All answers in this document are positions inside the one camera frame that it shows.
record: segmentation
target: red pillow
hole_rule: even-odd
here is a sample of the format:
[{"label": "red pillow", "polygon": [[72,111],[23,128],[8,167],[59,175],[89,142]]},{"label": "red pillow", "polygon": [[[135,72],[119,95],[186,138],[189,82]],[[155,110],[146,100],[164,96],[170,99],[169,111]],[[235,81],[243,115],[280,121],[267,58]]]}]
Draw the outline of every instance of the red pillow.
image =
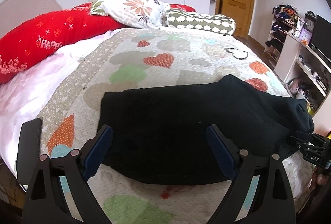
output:
[{"label": "red pillow", "polygon": [[179,8],[181,10],[185,10],[186,12],[196,12],[193,7],[190,7],[188,5],[177,5],[177,4],[170,4],[171,8]]},{"label": "red pillow", "polygon": [[110,16],[90,15],[90,3],[28,20],[0,39],[0,84],[39,63],[64,45],[108,30],[126,28]]}]

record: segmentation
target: orange heart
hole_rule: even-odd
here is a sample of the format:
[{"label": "orange heart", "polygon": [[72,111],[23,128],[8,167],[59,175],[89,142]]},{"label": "orange heart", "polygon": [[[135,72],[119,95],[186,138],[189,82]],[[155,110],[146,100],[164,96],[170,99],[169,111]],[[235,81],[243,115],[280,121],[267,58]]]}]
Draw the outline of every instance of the orange heart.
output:
[{"label": "orange heart", "polygon": [[52,134],[51,138],[47,143],[48,153],[51,154],[52,150],[57,145],[66,145],[72,147],[73,139],[75,136],[74,132],[74,117],[70,115],[66,117],[57,130]]},{"label": "orange heart", "polygon": [[138,42],[137,47],[146,47],[146,46],[149,46],[149,45],[150,45],[149,42],[147,42],[146,40],[142,40],[142,41]]},{"label": "orange heart", "polygon": [[249,67],[254,71],[256,72],[257,74],[265,74],[266,72],[268,72],[268,68],[266,66],[264,66],[264,64],[258,62],[258,61],[255,61],[255,62],[251,62],[249,64]]},{"label": "orange heart", "polygon": [[143,62],[151,66],[170,68],[173,64],[173,56],[168,53],[161,53],[155,57],[146,57]]},{"label": "orange heart", "polygon": [[259,78],[251,78],[251,79],[246,80],[245,82],[251,84],[255,89],[257,89],[259,91],[267,92],[267,90],[268,90],[267,84]]}]

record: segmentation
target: green heart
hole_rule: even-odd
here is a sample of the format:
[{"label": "green heart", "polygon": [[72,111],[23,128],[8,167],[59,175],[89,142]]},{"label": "green heart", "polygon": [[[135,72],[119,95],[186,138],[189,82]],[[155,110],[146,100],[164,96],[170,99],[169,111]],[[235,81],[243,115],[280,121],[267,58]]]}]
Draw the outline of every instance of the green heart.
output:
[{"label": "green heart", "polygon": [[106,199],[102,209],[116,224],[168,224],[174,217],[148,201],[128,195]]},{"label": "green heart", "polygon": [[146,78],[146,73],[144,69],[140,66],[133,64],[121,65],[120,68],[113,72],[109,80],[111,82],[123,83],[128,82],[140,82]]}]

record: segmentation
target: clock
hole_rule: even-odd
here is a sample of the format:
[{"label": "clock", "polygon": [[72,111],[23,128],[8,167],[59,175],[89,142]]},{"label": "clock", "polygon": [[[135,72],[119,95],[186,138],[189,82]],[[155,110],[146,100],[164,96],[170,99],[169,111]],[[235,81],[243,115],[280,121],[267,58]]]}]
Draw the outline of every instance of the clock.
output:
[{"label": "clock", "polygon": [[309,11],[305,14],[305,23],[303,24],[302,28],[312,33],[314,31],[315,22],[316,22],[315,14]]},{"label": "clock", "polygon": [[311,38],[312,38],[312,33],[306,30],[305,28],[302,28],[299,36],[301,42],[304,43],[305,45],[308,45]]}]

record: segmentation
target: white bedsheet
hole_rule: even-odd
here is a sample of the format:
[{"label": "white bedsheet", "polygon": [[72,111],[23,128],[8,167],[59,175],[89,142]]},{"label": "white bedsheet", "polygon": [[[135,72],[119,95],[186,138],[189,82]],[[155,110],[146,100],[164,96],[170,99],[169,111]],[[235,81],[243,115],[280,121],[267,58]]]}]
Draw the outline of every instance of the white bedsheet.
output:
[{"label": "white bedsheet", "polygon": [[82,59],[121,30],[108,31],[64,46],[30,69],[18,73],[8,83],[0,85],[0,156],[16,177],[22,124],[36,118],[59,84],[78,67]]}]

